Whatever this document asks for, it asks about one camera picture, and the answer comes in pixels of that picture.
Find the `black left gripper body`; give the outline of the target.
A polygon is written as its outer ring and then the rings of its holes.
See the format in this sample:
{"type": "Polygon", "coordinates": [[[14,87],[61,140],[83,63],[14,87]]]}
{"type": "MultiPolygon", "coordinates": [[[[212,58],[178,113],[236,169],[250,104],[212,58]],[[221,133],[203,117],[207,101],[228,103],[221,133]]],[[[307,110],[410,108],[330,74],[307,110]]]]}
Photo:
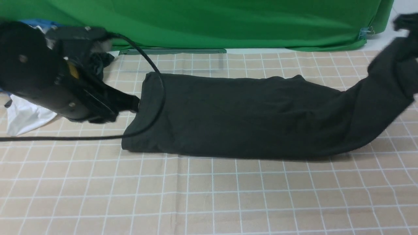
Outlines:
{"type": "Polygon", "coordinates": [[[108,98],[110,87],[100,78],[104,65],[91,62],[95,53],[106,54],[109,50],[110,33],[101,27],[62,26],[47,31],[46,39],[68,67],[56,79],[56,84],[72,95],[69,111],[63,116],[73,122],[115,122],[119,112],[108,98]]]}

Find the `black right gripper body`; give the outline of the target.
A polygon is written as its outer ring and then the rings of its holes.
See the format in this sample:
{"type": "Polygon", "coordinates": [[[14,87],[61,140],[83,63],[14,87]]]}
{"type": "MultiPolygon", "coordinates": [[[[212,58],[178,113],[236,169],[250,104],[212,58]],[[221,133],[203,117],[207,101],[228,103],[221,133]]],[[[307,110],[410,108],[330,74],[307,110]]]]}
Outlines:
{"type": "Polygon", "coordinates": [[[418,14],[417,13],[407,13],[398,15],[393,21],[394,31],[407,30],[409,34],[407,37],[396,37],[394,40],[398,39],[410,39],[412,41],[417,41],[418,39],[418,14]]]}

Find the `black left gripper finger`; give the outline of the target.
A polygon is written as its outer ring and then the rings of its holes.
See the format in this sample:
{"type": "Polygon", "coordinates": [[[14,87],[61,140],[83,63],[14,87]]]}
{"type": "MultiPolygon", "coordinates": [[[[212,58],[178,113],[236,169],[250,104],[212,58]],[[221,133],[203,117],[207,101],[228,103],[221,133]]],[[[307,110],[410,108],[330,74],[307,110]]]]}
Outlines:
{"type": "Polygon", "coordinates": [[[129,111],[137,113],[139,110],[140,98],[121,92],[107,84],[104,85],[104,96],[106,101],[106,114],[118,115],[120,112],[129,111]]]}

